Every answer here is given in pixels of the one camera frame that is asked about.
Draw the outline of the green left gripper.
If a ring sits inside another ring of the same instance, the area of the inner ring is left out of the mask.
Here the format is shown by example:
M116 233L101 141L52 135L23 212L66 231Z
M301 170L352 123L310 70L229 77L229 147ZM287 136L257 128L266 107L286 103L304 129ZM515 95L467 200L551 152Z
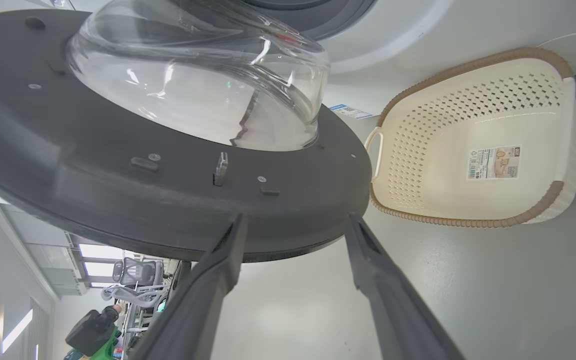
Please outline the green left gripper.
M109 339L101 346L96 353L94 353L90 359L91 360L119 360L115 356L115 349L119 344L119 338L122 332L120 330L115 330Z

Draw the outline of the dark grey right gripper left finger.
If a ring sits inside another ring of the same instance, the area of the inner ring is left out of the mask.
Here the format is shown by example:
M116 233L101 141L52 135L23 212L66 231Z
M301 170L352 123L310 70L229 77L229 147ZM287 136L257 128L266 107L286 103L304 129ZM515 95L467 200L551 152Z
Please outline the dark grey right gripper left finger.
M140 341L133 360L209 360L226 296L237 285L248 232L244 214L206 251L163 314Z

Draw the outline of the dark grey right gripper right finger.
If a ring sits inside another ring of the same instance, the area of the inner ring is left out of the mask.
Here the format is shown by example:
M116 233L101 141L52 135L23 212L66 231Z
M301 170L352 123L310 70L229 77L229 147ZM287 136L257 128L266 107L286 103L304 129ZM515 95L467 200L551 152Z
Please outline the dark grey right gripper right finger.
M384 360L465 357L362 216L350 212L345 243L355 287L368 299Z

